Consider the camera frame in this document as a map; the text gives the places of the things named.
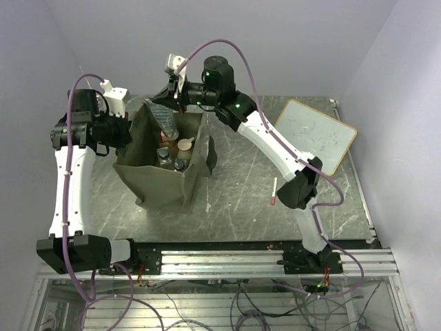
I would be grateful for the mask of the olive canvas bag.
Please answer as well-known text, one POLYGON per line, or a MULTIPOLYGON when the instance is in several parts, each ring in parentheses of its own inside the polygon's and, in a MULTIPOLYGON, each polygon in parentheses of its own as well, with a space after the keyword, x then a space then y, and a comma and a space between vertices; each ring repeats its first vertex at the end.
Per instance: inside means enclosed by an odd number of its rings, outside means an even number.
POLYGON ((160 147, 160 126, 148 105, 134 113, 132 142, 116 151, 114 170, 135 194, 136 204, 144 209, 188 212, 201 177, 210 177, 216 167, 214 139, 207 117, 202 113, 175 113, 180 138, 194 138, 193 152, 182 172, 159 167, 156 150, 160 147))

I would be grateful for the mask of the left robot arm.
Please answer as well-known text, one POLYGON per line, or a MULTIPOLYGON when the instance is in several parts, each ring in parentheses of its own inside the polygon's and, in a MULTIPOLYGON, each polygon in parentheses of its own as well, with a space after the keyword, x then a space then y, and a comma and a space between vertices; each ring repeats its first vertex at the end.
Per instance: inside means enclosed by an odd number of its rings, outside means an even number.
POLYGON ((133 239, 110 240, 93 233, 90 223, 90 184, 98 146, 124 148, 132 142, 131 122, 125 105, 125 88, 104 93, 78 89, 72 113, 65 114, 50 133, 57 160, 57 196, 52 225, 36 251, 55 272, 67 273, 63 256, 63 233, 67 235, 69 260, 74 272, 106 269, 116 262, 132 274, 141 264, 133 239))

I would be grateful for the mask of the small clear bottle grey cap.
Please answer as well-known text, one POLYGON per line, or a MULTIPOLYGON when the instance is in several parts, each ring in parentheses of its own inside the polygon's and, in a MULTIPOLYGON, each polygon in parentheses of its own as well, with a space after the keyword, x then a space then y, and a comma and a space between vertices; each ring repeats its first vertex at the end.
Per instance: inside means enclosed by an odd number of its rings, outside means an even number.
POLYGON ((187 169, 187 164, 188 164, 187 160, 176 158, 173 164, 174 171, 184 172, 187 169))

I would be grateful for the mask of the clear tube with dark label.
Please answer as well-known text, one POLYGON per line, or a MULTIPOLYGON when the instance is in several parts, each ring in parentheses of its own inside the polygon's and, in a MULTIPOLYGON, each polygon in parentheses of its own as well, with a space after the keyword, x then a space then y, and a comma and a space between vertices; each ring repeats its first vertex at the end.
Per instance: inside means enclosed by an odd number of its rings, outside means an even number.
POLYGON ((153 103, 151 99, 144 99, 144 103, 150 109, 150 112, 152 113, 165 137, 169 140, 176 139, 178 137, 178 128, 173 110, 166 106, 153 103))

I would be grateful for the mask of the orange bottle pink cap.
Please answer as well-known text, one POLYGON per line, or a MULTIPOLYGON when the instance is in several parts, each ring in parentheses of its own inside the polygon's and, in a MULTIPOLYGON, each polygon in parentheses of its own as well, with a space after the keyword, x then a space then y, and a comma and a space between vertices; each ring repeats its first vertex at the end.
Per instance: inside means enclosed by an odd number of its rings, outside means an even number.
POLYGON ((161 131, 159 145, 161 148, 169 148, 170 150, 175 150, 177 149, 177 139, 178 133, 173 134, 169 137, 164 133, 164 131, 161 131))

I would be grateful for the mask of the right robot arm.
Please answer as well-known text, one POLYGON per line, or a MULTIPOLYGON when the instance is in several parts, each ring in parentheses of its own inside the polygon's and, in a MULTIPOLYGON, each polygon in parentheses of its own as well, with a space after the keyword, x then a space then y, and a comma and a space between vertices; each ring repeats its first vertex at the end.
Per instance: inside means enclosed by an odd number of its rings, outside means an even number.
POLYGON ((169 81, 152 101, 172 110, 185 112, 188 106, 209 106, 234 132, 251 141, 279 170, 285 184, 276 196, 296 216, 306 250, 304 265, 317 273, 328 264, 331 248, 320 219, 311 208, 317 202, 317 185, 322 161, 309 152, 293 147, 265 115, 256 102, 236 89, 234 69, 226 58, 210 56, 204 60, 200 83, 187 80, 185 58, 170 54, 165 64, 169 81))

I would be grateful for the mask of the green bottle beige cap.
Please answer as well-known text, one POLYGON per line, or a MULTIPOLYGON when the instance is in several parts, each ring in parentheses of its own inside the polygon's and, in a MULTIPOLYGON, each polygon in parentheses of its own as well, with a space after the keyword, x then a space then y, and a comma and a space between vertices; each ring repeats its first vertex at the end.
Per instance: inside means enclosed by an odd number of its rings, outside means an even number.
POLYGON ((177 158, 189 162, 192 158, 194 137, 188 139, 181 139, 178 141, 177 158))

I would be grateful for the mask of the clear bottle with black label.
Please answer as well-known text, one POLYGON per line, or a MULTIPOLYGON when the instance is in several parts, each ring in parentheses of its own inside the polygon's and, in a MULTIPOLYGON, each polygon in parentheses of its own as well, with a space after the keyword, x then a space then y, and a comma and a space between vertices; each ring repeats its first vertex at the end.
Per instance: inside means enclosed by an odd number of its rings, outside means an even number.
POLYGON ((158 148, 156 150, 158 167, 166 170, 174 169, 173 158, 168 147, 158 148))

